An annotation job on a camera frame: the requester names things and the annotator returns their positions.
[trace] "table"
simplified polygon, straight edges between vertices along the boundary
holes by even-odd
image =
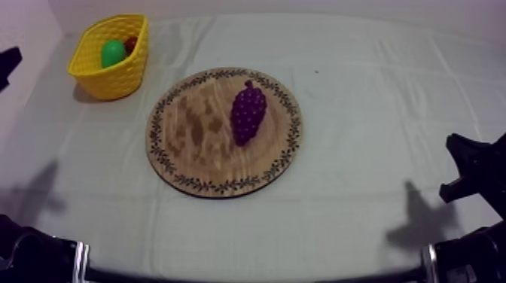
[[[86,242],[96,266],[177,278],[305,280],[419,262],[429,242],[499,220],[478,196],[444,205],[457,132],[506,130],[506,49],[398,23],[243,14],[151,23],[131,96],[97,103],[66,74],[79,35],[42,72],[0,157],[0,212]],[[288,87],[304,137],[269,187],[196,199],[145,156],[154,103],[195,72],[235,66]]]

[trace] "purple grapes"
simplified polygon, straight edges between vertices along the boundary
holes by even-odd
[[[233,139],[240,147],[257,135],[267,109],[267,101],[262,91],[254,88],[251,81],[244,84],[246,89],[237,94],[230,113]]]

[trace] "green plastic egg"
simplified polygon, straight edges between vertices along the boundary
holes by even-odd
[[[102,47],[102,67],[107,68],[118,64],[125,59],[126,54],[123,42],[117,40],[107,41]]]

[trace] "wood grain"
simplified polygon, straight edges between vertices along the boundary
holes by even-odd
[[[232,102],[252,81],[267,98],[257,135],[235,145]],[[290,165],[302,138],[297,101],[276,79],[243,68],[215,68],[173,86],[148,120],[146,149],[158,175],[176,189],[205,198],[252,193]]]

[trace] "plastic basket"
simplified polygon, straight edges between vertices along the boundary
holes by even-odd
[[[123,61],[102,68],[102,46],[109,40],[125,42],[136,36],[133,52]],[[119,99],[141,84],[149,51],[148,20],[140,14],[121,14],[88,28],[69,64],[68,72],[92,96],[101,100]]]

